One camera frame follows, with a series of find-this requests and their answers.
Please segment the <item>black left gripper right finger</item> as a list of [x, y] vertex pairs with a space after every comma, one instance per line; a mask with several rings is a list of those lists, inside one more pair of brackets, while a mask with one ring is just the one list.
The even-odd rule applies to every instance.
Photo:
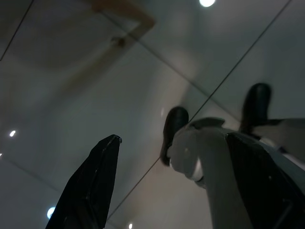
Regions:
[[305, 229], [305, 195], [252, 139], [225, 136], [234, 176], [254, 229]]

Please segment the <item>black robot right foot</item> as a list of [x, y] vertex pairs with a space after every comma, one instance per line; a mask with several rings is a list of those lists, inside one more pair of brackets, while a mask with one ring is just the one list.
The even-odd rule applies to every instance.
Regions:
[[257, 83], [249, 89], [242, 108], [240, 132], [251, 134], [256, 126], [267, 122], [271, 93], [272, 89], [266, 83]]

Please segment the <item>black robot foot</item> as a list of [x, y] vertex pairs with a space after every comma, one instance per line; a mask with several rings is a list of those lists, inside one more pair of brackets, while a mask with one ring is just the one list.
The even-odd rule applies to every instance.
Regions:
[[251, 134], [256, 126], [267, 122], [271, 93], [272, 89], [266, 83], [257, 83], [249, 89], [242, 108], [240, 132]]
[[163, 144], [160, 152], [161, 162], [169, 167], [170, 158], [168, 157], [168, 149], [173, 143], [174, 135], [189, 122], [189, 114], [187, 110], [181, 106], [172, 108], [165, 120], [163, 128]]

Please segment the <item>black robot left foot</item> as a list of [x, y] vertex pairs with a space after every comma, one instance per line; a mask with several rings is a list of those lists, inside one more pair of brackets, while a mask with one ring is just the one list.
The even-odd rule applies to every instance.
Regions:
[[174, 135], [189, 122], [189, 114], [187, 110], [181, 106], [172, 108], [165, 120], [163, 128], [163, 144], [160, 152], [161, 162], [169, 167], [170, 158], [168, 157], [168, 149], [173, 143]]

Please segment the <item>grey robot right leg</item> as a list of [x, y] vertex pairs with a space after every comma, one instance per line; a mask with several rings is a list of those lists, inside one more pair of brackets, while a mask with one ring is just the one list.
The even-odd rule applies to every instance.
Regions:
[[269, 120], [252, 133], [305, 171], [305, 118]]

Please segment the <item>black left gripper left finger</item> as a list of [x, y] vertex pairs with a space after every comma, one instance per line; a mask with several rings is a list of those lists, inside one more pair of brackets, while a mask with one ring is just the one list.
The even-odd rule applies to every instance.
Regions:
[[99, 141], [68, 180], [45, 229], [104, 229], [122, 139]]

